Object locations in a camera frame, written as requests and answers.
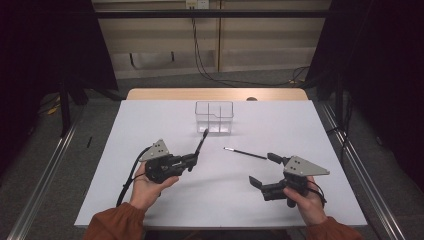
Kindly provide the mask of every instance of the black horizontal bar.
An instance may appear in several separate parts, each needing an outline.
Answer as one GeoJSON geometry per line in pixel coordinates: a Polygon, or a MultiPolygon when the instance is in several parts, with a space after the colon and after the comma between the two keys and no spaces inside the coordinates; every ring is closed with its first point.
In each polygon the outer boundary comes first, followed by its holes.
{"type": "Polygon", "coordinates": [[[354,12],[329,10],[101,10],[98,18],[327,18],[354,12]]]}

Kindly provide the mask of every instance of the person's right hand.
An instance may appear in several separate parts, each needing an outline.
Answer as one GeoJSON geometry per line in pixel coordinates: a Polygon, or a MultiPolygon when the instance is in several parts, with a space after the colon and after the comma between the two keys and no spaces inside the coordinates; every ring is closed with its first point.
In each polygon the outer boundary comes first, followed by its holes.
{"type": "MultiPolygon", "coordinates": [[[[315,182],[313,177],[309,176],[307,178],[309,181],[315,182]]],[[[317,186],[313,183],[308,182],[308,187],[318,191],[317,186]]],[[[327,220],[321,199],[317,194],[308,192],[306,196],[302,196],[289,187],[284,188],[283,191],[288,198],[297,203],[300,215],[307,226],[321,224],[327,220]]]]}

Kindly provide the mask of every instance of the acrylic organizer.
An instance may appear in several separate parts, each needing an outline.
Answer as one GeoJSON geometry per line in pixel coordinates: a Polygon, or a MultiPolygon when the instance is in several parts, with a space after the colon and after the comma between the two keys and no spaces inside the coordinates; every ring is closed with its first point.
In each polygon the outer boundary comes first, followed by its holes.
{"type": "Polygon", "coordinates": [[[233,123],[233,102],[226,101],[199,101],[196,102],[197,131],[231,133],[233,123]]]}

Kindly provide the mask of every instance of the wall outlet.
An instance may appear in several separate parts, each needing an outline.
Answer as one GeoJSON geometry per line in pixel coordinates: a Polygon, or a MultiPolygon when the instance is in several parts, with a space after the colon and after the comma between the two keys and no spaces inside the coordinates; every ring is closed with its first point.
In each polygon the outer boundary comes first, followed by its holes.
{"type": "Polygon", "coordinates": [[[186,9],[197,9],[197,0],[186,0],[186,9]]]}
{"type": "Polygon", "coordinates": [[[197,0],[197,9],[209,9],[209,0],[197,0]]]}

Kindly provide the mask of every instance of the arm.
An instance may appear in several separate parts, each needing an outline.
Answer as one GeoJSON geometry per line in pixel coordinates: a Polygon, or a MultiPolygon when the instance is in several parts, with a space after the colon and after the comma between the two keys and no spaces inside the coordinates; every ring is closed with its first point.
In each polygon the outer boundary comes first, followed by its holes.
{"type": "MultiPolygon", "coordinates": [[[[318,190],[315,184],[308,183],[308,187],[318,190]]],[[[286,187],[284,194],[297,203],[299,212],[307,226],[308,240],[360,240],[361,234],[353,228],[338,223],[334,218],[327,217],[321,199],[315,193],[309,192],[305,197],[297,191],[286,187]]]]}
{"type": "Polygon", "coordinates": [[[141,239],[146,211],[155,203],[162,190],[172,186],[178,177],[170,177],[161,184],[149,181],[144,174],[145,163],[135,173],[129,203],[93,216],[84,239],[141,239]]]}

